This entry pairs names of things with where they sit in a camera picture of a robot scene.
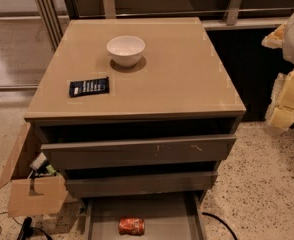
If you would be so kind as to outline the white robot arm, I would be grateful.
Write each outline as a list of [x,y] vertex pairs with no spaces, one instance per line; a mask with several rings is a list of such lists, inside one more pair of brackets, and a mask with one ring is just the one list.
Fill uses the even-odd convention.
[[[266,36],[262,45],[271,49],[281,48],[283,58],[294,65],[294,13],[286,23]],[[294,69],[288,74],[278,74],[265,119],[269,126],[278,129],[294,127]]]

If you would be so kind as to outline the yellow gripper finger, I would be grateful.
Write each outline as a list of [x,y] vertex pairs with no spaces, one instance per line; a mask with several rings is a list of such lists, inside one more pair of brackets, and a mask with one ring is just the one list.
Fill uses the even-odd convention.
[[294,69],[288,74],[279,73],[274,82],[268,124],[280,129],[294,124]]
[[281,48],[283,38],[284,38],[285,27],[286,27],[285,23],[277,27],[273,32],[271,32],[269,35],[264,37],[261,44],[264,47],[271,48],[271,49]]

